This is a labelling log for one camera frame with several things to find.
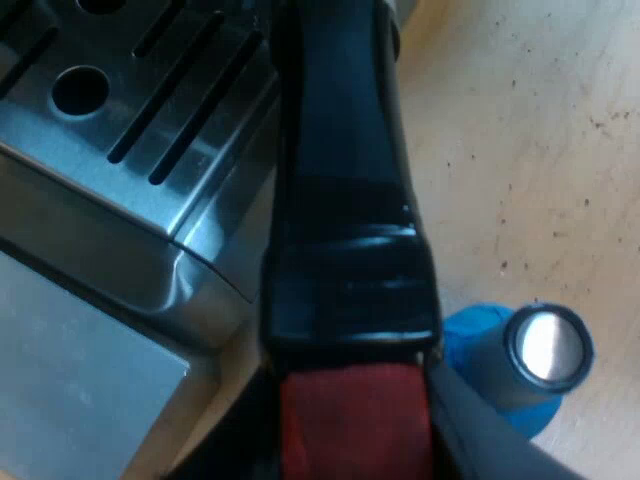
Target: red fabric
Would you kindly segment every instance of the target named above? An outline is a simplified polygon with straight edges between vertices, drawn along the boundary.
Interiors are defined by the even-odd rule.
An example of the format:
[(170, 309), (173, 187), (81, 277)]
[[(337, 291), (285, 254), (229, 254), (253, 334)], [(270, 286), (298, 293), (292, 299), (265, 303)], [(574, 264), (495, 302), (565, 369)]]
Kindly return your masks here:
[(280, 386), (284, 480), (431, 480), (427, 393), (417, 366), (294, 373)]

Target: brushed metal surface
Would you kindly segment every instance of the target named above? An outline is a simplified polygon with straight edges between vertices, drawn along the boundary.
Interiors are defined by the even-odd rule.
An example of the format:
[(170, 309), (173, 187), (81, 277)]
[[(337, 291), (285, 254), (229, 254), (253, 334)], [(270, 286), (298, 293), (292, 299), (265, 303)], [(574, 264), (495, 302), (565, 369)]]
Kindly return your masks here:
[(213, 394), (213, 365), (152, 342), (4, 253), (0, 278), (0, 470), (25, 480), (166, 471)]
[(200, 198), (176, 236), (253, 301), (271, 226), (279, 108), (274, 106), (218, 189)]
[(254, 315), (191, 254), (1, 153), (0, 205), (1, 240), (182, 343), (218, 348)]

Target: metal panel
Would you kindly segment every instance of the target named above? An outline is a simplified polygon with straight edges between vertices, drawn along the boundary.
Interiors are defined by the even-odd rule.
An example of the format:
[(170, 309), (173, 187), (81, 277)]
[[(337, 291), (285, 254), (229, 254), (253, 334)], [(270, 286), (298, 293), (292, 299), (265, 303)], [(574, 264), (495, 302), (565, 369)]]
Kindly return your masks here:
[[(0, 142), (74, 188), (170, 236), (209, 177), (224, 174), (217, 172), (225, 163), (220, 157), (259, 111), (259, 103), (273, 100), (263, 90), (274, 74), (264, 45), (240, 50), (250, 26), (189, 8), (176, 9), (147, 56), (132, 55), (165, 6), (138, 0), (110, 15), (91, 15), (77, 2), (48, 0), (32, 2), (22, 15), (5, 22), (0, 79), (13, 75), (11, 69), (25, 59), (28, 68), (9, 82), (0, 101)], [(59, 29), (57, 35), (34, 50), (52, 27)], [(243, 58), (237, 58), (238, 52)], [(175, 159), (178, 168), (168, 181), (152, 185), (154, 166), (174, 141), (184, 141), (180, 132), (198, 130), (189, 122), (207, 94), (216, 84), (236, 83), (247, 62), (252, 71), (243, 81), (242, 96), (226, 98), (228, 92), (218, 85), (213, 95), (220, 98), (200, 112), (205, 118), (211, 115), (210, 127), (193, 132), (195, 137), (183, 146), (185, 154), (177, 153), (184, 158)], [(60, 74), (79, 65), (104, 72), (109, 95), (99, 110), (71, 116), (56, 108), (51, 89)], [(91, 87), (86, 82), (76, 93), (89, 95)], [(110, 155), (117, 165), (107, 160)]]
[(254, 315), (192, 255), (2, 154), (0, 240), (185, 344), (220, 347)]
[(0, 278), (0, 470), (113, 480), (139, 452), (130, 474), (165, 471), (213, 392), (211, 366), (194, 369), (4, 253)]

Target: light wood surface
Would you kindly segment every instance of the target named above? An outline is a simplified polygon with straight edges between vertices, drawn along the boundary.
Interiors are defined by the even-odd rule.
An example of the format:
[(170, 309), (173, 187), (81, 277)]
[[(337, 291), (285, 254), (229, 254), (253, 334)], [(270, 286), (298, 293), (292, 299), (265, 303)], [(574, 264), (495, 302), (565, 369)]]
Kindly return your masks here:
[[(595, 368), (536, 443), (588, 478), (640, 478), (640, 2), (422, 0), (403, 48), (445, 313), (535, 298), (577, 309)], [(250, 326), (189, 446), (256, 359)]]

